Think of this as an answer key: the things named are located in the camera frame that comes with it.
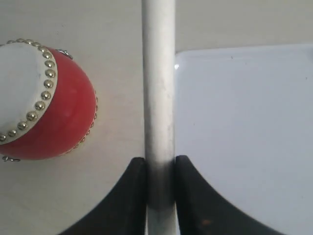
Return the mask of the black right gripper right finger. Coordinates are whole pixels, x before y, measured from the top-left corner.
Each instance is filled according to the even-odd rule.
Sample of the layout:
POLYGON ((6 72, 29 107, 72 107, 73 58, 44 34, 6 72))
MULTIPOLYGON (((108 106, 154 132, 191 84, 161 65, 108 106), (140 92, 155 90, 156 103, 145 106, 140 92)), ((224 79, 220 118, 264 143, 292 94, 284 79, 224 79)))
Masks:
POLYGON ((184 155, 176 157, 175 200, 182 235, 271 234, 271 228, 220 196, 184 155))

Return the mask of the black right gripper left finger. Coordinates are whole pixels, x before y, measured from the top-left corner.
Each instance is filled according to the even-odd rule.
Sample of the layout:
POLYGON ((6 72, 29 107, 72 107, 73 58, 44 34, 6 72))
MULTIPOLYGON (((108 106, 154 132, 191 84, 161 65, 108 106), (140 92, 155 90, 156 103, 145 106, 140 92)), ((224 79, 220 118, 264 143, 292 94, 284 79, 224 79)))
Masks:
POLYGON ((147 188, 146 161, 135 157, 108 195, 62 234, 145 234, 147 188))

